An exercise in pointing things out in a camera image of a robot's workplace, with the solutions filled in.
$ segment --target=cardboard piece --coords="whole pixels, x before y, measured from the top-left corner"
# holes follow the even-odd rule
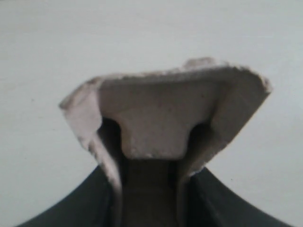
[[[233,140],[270,92],[257,73],[202,58],[172,70],[93,78],[60,108],[113,187],[115,227],[121,221],[182,227],[190,177]],[[163,178],[170,166],[173,189]]]

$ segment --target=white background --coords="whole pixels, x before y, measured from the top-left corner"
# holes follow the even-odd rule
[[[95,168],[57,108],[78,84],[204,56],[248,65],[275,89],[208,167],[303,226],[303,1],[0,0],[0,227],[55,204]]]

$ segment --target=dark curved object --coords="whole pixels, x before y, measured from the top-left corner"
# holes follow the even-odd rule
[[[112,192],[97,167],[70,195],[18,227],[110,227]],[[188,185],[188,227],[291,227],[225,187],[207,168]]]

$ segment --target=white wall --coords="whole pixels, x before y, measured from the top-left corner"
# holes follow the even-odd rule
[[[89,77],[213,56],[274,93],[209,165],[262,210],[303,226],[303,1],[0,1],[0,226],[71,192],[95,167],[57,104]]]

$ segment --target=black curved surface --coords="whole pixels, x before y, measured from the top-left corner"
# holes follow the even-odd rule
[[[112,192],[97,167],[70,195],[18,227],[109,227]],[[253,207],[207,168],[188,185],[188,227],[290,227]]]

